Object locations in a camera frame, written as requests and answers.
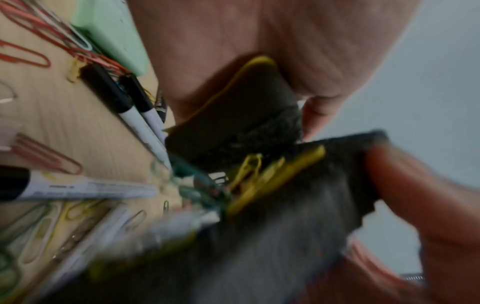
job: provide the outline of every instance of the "hand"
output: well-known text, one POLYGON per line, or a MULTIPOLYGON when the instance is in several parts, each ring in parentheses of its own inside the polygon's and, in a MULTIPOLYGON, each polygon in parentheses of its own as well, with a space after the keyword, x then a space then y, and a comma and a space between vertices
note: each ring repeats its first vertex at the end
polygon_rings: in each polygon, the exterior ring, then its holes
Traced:
POLYGON ((418 0, 132 0, 131 13, 177 123, 249 59, 272 57, 303 109, 304 137, 363 85, 418 0))
POLYGON ((373 148, 366 166, 385 203, 418 230, 425 285, 396 277, 355 244, 300 302, 478 303, 480 193, 390 145, 373 148))

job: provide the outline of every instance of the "gray wall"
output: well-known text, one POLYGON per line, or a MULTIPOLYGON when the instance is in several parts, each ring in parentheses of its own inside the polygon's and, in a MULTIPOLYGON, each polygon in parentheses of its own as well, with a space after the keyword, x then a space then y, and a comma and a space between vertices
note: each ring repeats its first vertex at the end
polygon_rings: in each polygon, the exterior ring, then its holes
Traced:
MULTIPOLYGON (((383 128, 436 171, 480 188, 479 16, 479 0, 426 0, 376 75, 316 138, 383 128)), ((393 271, 421 270, 415 230, 383 203, 357 234, 393 271)))

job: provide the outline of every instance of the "light wood surface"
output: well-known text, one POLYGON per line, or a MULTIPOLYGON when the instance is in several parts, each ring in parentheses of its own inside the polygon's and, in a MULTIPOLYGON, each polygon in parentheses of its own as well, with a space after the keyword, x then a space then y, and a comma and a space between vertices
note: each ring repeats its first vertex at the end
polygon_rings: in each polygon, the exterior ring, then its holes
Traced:
MULTIPOLYGON (((74 0, 44 0, 52 11, 69 21, 74 0)), ((152 154, 123 121, 81 81, 67 79, 71 56, 0 14, 0 39, 46 55, 51 67, 42 69, 22 63, 0 61, 0 81, 10 85, 18 99, 0 105, 0 117, 23 124, 22 132, 77 160, 84 174, 94 178, 149 182, 152 154)), ((19 56, 15 50, 0 48, 0 53, 19 56)), ((152 94, 157 79, 150 66, 139 78, 152 94)), ((171 113, 167 126, 173 125, 171 113)), ((163 202, 180 203, 178 196, 130 200, 133 211, 150 210, 149 219, 161 214, 163 202)), ((0 228, 32 207, 30 202, 0 205, 0 228)))

